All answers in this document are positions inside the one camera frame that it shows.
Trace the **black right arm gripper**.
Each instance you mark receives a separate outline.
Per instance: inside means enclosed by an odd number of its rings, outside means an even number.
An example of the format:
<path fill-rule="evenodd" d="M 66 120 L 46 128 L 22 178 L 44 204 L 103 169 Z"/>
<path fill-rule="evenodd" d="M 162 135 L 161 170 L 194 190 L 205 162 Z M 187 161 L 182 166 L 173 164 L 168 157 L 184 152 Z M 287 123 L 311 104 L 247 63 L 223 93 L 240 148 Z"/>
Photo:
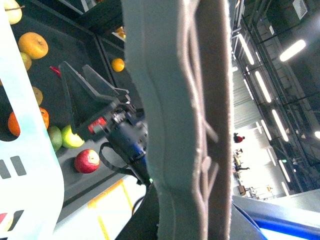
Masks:
<path fill-rule="evenodd" d="M 77 72 L 68 62 L 58 67 L 71 128 L 84 141 L 107 139 L 124 160 L 144 159 L 148 144 L 148 125 L 142 108 L 129 102 L 127 89 L 116 88 L 89 65 Z"/>

